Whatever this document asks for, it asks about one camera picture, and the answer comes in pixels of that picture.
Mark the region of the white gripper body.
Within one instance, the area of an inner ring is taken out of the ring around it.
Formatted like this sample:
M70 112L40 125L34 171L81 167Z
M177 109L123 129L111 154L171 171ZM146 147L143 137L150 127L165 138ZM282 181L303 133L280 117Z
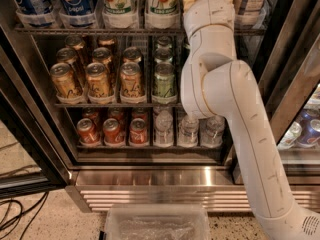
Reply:
M230 0L197 0L184 14L184 29L194 34L203 27L221 25L234 30L235 10Z

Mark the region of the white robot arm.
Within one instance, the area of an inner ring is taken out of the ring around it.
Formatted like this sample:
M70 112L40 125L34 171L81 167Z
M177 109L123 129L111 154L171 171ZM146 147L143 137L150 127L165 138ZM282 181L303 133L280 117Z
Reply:
M251 210L272 240L320 240L320 216L292 195L256 79L237 58L231 0L183 0L190 52L181 102L194 118L226 118Z

